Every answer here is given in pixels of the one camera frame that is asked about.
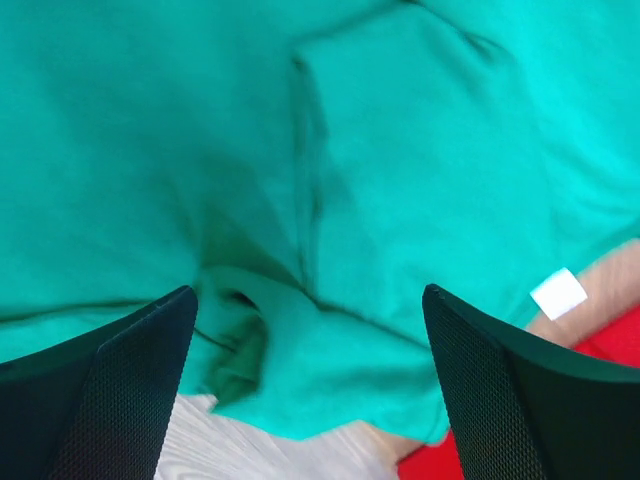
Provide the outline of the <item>green t shirt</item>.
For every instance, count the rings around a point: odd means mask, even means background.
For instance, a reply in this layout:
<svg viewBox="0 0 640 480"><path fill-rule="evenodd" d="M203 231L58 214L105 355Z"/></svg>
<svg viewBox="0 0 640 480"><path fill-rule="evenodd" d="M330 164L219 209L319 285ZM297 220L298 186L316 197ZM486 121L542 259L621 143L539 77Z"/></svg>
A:
<svg viewBox="0 0 640 480"><path fill-rule="evenodd" d="M182 285L180 390L448 428L436 283L519 327L639 234L635 1L5 1L1 357Z"/></svg>

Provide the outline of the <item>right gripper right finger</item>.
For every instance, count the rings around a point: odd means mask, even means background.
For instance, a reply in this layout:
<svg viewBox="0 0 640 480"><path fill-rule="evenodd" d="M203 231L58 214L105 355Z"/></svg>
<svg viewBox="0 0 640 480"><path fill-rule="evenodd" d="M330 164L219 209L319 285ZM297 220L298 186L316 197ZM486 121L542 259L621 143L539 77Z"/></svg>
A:
<svg viewBox="0 0 640 480"><path fill-rule="evenodd" d="M638 478L638 369L551 343L434 284L422 308L465 478Z"/></svg>

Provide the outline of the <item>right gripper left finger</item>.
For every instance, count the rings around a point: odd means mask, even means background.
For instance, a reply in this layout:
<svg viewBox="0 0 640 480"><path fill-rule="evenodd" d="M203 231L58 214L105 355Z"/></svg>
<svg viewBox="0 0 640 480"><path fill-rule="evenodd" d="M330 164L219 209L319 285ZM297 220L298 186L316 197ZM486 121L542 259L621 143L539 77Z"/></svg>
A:
<svg viewBox="0 0 640 480"><path fill-rule="evenodd" d="M194 290L183 286L2 363L2 478L153 478L197 310Z"/></svg>

